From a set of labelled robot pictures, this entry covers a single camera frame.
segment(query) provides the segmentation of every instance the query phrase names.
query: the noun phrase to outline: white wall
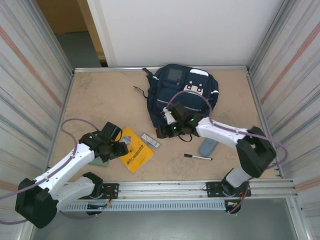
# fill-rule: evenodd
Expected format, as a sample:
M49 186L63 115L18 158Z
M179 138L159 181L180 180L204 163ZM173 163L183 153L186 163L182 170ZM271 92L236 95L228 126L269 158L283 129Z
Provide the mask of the white wall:
M110 67L248 65L283 0L88 0Z

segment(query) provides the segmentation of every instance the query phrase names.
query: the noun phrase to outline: floor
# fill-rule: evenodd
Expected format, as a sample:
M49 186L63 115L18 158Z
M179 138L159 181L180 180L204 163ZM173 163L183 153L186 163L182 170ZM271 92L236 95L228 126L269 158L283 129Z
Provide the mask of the floor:
M297 236L285 199L248 199L237 216L224 211L127 211L77 220L58 213L45 228L34 228L31 239L297 240Z
M69 32L55 37L74 69L101 67L89 32Z
M224 124L251 128L260 126L255 104L243 70L210 71L219 83L219 99L213 117ZM101 129L108 121L120 128L131 127L137 135L146 133L156 138L147 102L133 86L148 90L146 74L136 72L77 73L71 90L64 119L82 118ZM69 122L65 129L76 139L93 129L86 123ZM211 154L213 161L185 158L184 153L198 155L203 138L194 137L183 142L178 137L158 139L161 146L153 148L154 156L135 173L131 173L119 160L110 161L108 167L86 165L73 176L78 179L93 172L104 181L184 181L219 180L239 165L236 150L219 143ZM60 133L52 164L56 164L73 148L69 136ZM273 169L266 170L262 178L274 178Z

